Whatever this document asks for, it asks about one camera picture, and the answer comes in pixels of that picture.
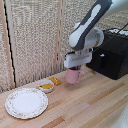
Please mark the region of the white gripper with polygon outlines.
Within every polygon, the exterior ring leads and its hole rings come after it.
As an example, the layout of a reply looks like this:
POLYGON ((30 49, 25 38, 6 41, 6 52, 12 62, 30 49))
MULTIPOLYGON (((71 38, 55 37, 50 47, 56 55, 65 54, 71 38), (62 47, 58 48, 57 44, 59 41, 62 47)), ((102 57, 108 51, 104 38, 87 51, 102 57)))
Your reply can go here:
POLYGON ((92 59, 92 52, 93 49, 84 49, 80 51, 73 51, 69 52, 65 55, 65 60, 64 60, 64 66, 66 68, 69 68, 69 70, 73 70, 72 67, 76 67, 76 70, 80 70, 81 66, 83 64, 89 63, 92 59))

